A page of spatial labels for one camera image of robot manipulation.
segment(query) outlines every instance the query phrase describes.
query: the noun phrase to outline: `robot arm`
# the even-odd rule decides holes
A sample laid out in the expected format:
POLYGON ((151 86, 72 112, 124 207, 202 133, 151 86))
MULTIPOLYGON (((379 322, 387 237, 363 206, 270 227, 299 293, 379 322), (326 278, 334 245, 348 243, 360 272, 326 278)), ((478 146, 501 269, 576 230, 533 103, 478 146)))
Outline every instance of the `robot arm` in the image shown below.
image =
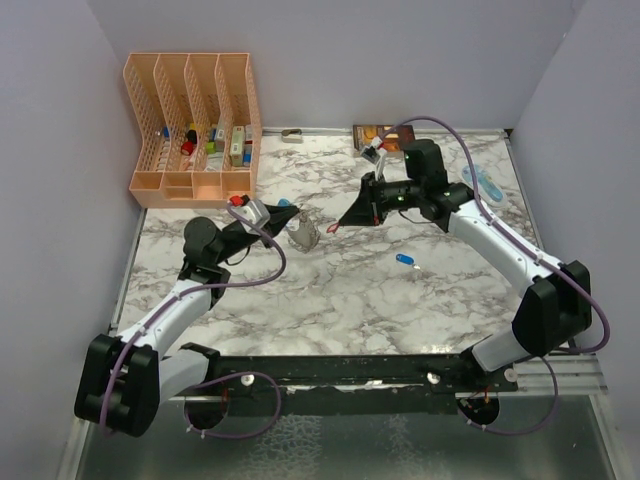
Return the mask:
MULTIPOLYGON (((376 148, 368 147, 363 156, 374 163, 383 160, 377 158, 376 148)), ((588 302, 538 262, 544 259, 557 266, 588 292, 589 272, 581 263, 564 264, 542 252, 484 205, 492 218, 487 220, 470 188, 449 183, 442 153, 432 140, 416 140, 404 147, 404 153, 409 180, 386 182, 379 171, 365 174, 358 198, 338 224, 377 226, 390 211, 418 208, 424 218, 470 245, 505 276, 522 297, 522 303, 511 325, 467 350, 479 372, 492 372, 530 356, 546 355, 589 328, 588 302), (500 223, 538 258, 523 255, 494 223, 500 223)))
MULTIPOLYGON (((265 206, 247 197, 236 202, 235 213, 271 237, 299 212, 295 206, 265 206)), ((224 295, 225 287, 220 285, 228 284, 230 273, 219 264, 249 248, 260 236, 240 221, 220 230, 206 217, 191 220, 184 236, 184 262, 169 294, 119 336, 98 335, 89 345, 76 396, 77 417, 98 423, 105 396, 109 396, 106 425, 138 437, 162 402, 205 379, 211 359, 219 355, 216 351, 187 344, 175 355, 165 355, 182 332, 224 295), (123 367, 107 395, 109 377, 122 355, 123 367)))

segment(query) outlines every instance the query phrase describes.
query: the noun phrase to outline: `floor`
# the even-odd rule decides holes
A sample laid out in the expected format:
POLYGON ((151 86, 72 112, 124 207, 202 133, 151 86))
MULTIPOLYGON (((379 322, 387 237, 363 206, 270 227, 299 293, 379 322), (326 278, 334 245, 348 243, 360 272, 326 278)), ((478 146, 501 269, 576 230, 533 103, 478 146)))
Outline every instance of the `floor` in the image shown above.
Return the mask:
MULTIPOLYGON (((450 181, 465 165, 453 137, 429 135, 442 149, 450 181)), ((464 135, 474 161, 507 194, 499 216, 525 237, 533 230, 503 132, 464 135)), ((186 342, 225 355, 400 354, 459 352, 508 324, 519 298, 501 275, 470 247, 432 225, 415 225, 397 214, 376 228, 326 228, 355 199, 359 179, 371 165, 347 135, 306 136, 301 145, 265 136, 257 193, 265 203, 280 198, 305 209, 322 236, 309 253, 285 233, 288 268, 269 285, 227 289, 224 298, 189 327, 186 342), (420 271, 395 260, 412 256, 420 271)), ((405 178, 401 160, 385 169, 387 180, 405 178)), ((171 289, 182 263, 182 230, 197 215, 219 226, 219 210, 151 209, 147 213, 119 329, 142 318, 171 289)), ((422 219, 409 212, 415 221, 422 219)), ((278 256, 261 246, 231 267, 231 281, 267 276, 278 256)))
MULTIPOLYGON (((502 400, 500 428, 539 421, 548 397, 502 400)), ((160 407, 141 438, 104 438, 92 428, 79 479, 220 480, 607 480, 614 479, 587 396, 563 396, 542 431, 499 437, 457 415, 286 416, 251 440, 201 440, 185 433, 182 402, 160 407)), ((230 417, 227 432, 264 419, 230 417)))

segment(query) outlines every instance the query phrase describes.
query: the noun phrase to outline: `black metal base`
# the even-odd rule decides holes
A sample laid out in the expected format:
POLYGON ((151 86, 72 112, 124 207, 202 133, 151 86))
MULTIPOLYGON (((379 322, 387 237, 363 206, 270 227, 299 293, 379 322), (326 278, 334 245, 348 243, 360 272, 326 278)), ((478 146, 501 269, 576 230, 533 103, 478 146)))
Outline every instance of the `black metal base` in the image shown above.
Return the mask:
MULTIPOLYGON (((281 415, 364 415, 424 412, 453 415, 456 392, 516 391, 504 368, 478 375, 465 354, 460 355, 358 355, 358 356, 260 356, 211 355, 207 380, 231 373, 255 371, 274 378, 282 395, 281 415)), ((273 387, 255 379, 251 386, 240 380, 210 389, 187 390, 189 396, 220 396, 226 390, 229 415, 270 416, 275 408, 273 387)), ((201 401, 190 404, 187 411, 201 401)), ((210 407, 218 410, 219 404, 210 407)))

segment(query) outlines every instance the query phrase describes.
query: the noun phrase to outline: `small box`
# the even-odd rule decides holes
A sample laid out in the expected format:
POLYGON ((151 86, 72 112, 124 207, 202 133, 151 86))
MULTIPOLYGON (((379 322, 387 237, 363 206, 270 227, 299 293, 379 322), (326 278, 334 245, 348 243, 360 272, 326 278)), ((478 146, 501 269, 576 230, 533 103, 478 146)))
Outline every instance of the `small box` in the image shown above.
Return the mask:
POLYGON ((234 167, 242 166, 244 156, 244 127, 233 127, 229 155, 231 156, 231 165, 234 167))
POLYGON ((284 143, 302 143, 302 130, 289 128, 280 132, 280 140, 284 143))
POLYGON ((224 150, 224 126, 218 126, 215 136, 216 150, 224 150))
MULTIPOLYGON (((353 126, 353 146, 361 151, 369 145, 376 136, 381 136, 391 125, 354 125, 353 126)), ((402 147, 413 142, 416 136, 411 125, 403 125, 394 133, 389 134, 383 143, 384 149, 388 152, 388 158, 404 158, 402 147)))
POLYGON ((253 127, 251 125, 244 127, 244 143, 253 144, 253 127))

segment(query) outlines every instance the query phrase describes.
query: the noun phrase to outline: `small container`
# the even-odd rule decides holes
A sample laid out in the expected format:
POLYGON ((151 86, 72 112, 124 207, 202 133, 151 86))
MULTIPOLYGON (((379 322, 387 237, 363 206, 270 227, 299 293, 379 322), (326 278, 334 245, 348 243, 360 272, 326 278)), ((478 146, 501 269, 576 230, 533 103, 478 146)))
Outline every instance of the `small container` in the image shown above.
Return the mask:
POLYGON ((242 167, 244 157, 244 127, 233 127, 229 155, 231 156, 231 165, 234 167, 242 167))
POLYGON ((196 133, 195 130, 189 130, 187 132, 187 140, 189 140, 194 145, 198 144, 198 134, 196 133))
MULTIPOLYGON (((291 202, 286 198, 281 198, 278 202, 279 207, 287 207, 289 205, 291 205, 291 202)), ((296 250, 303 253, 309 252, 320 241, 320 232, 304 210, 300 210, 300 213, 289 220, 284 228, 289 234, 289 238, 293 241, 296 250)))
POLYGON ((224 151, 224 126, 218 126, 214 141, 216 142, 216 150, 219 152, 224 151))
MULTIPOLYGON (((476 177, 478 180, 478 189, 480 190, 480 198, 492 207, 504 208, 508 205, 507 195, 500 186, 493 181, 489 172, 479 165, 474 165, 476 177)), ((469 165, 465 165, 460 170, 460 178, 469 188, 473 188, 473 180, 471 178, 471 169, 469 165)))
POLYGON ((194 148, 195 148, 195 145, 187 140, 180 147, 180 151, 182 152, 183 155, 191 155, 193 153, 194 148))
POLYGON ((253 127, 245 125, 244 127, 244 143, 251 145, 253 143, 253 127))
POLYGON ((289 128, 280 132, 280 139, 284 143, 302 143, 302 130, 299 128, 289 128))

